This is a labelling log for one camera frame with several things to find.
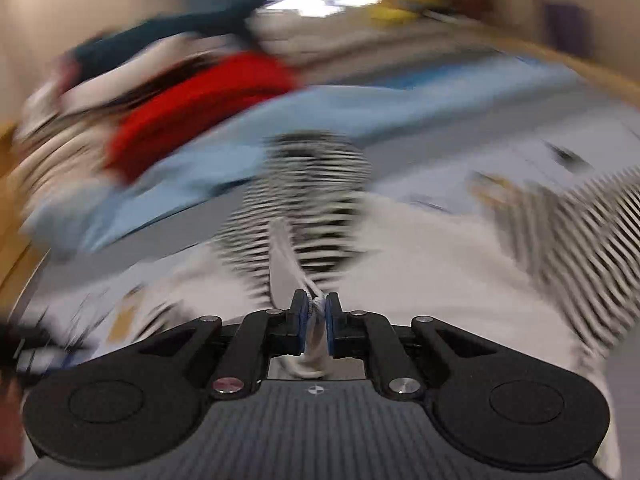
pile of clothes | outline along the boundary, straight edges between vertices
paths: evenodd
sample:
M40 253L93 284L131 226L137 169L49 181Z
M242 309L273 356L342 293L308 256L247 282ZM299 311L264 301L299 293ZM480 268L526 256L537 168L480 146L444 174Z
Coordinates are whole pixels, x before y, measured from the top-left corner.
M14 135L8 183L25 213L92 183L132 184L212 126L297 88L246 26L267 1L153 18L59 60Z

purple object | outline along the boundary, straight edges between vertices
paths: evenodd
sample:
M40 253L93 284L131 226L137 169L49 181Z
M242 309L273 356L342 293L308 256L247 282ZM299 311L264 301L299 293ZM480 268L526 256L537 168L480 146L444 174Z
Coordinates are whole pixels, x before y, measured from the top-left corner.
M593 55L588 13L571 3L542 2L546 36L560 52L590 58Z

circular pad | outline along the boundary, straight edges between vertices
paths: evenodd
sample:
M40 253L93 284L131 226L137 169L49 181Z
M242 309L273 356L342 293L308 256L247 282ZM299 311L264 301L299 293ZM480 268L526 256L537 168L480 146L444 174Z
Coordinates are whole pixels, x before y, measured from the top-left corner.
M562 396L546 384L511 381L494 388L489 398L498 414L518 424L545 424L560 415Z
M609 407L593 384L515 352L461 358L433 413L465 454L524 471L593 458L609 427Z
M37 450L73 466L117 468L158 456L189 434L200 397L166 359L100 361L57 372L27 397L24 426Z
M69 399L69 411L80 420L113 424L142 408L145 396L135 384L98 381L81 386Z

red cloth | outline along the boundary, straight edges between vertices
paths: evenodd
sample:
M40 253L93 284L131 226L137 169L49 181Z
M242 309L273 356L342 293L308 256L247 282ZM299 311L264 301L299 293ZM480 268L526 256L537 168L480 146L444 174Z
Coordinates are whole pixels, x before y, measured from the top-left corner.
M229 56L135 110L107 146L107 167L131 183L210 127L297 87L291 71L271 56Z

logo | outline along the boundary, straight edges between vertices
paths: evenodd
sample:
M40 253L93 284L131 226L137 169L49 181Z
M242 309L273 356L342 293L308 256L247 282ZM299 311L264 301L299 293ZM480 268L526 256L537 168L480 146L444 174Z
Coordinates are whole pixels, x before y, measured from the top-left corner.
M311 395L320 395L320 394L324 394L326 390L319 384L314 384L311 388L308 388L307 391Z

